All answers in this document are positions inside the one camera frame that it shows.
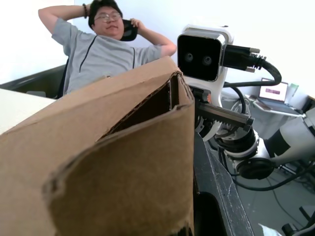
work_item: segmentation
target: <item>black hair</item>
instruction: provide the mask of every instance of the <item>black hair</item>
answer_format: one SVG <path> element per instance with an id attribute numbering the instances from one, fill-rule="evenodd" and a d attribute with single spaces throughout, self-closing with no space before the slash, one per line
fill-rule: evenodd
<path id="1" fill-rule="evenodd" d="M 94 25 L 94 18 L 101 7 L 108 6 L 112 7 L 123 17 L 122 11 L 119 9 L 115 0 L 94 0 L 90 6 L 90 16 L 89 16 L 89 26 L 92 29 L 92 25 Z"/>

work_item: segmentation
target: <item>laptop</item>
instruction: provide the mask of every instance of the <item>laptop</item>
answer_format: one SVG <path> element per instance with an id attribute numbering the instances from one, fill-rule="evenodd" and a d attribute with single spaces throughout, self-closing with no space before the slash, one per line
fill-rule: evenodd
<path id="1" fill-rule="evenodd" d="M 270 110 L 298 115 L 299 113 L 284 103 L 288 83 L 281 82 L 275 86 L 261 86 L 258 100 Z"/>

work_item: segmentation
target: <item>gray t-shirt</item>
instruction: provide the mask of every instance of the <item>gray t-shirt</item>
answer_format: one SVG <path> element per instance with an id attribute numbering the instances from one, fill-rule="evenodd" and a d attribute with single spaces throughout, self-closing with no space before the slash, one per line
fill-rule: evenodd
<path id="1" fill-rule="evenodd" d="M 110 37 L 84 33 L 61 18 L 56 22 L 52 38 L 63 45 L 64 53 L 69 56 L 64 94 L 80 89 L 100 77 L 113 77 L 131 70 L 133 55 L 135 68 L 161 56 L 160 46 L 133 49 L 127 43 Z"/>

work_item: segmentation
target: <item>cardboard box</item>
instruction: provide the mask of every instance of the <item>cardboard box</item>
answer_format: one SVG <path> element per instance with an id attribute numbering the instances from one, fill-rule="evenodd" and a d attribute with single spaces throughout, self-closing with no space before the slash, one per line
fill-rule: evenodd
<path id="1" fill-rule="evenodd" d="M 0 136 L 1 236 L 193 231 L 194 100 L 166 57 Z"/>

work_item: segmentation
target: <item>bracelet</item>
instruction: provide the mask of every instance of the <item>bracelet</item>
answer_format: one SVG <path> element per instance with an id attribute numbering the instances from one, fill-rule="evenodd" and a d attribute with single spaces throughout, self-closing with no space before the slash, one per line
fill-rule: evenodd
<path id="1" fill-rule="evenodd" d="M 84 8 L 84 19 L 86 19 L 88 17 L 88 10 L 87 10 L 87 6 L 85 4 L 82 4 L 83 8 Z"/>

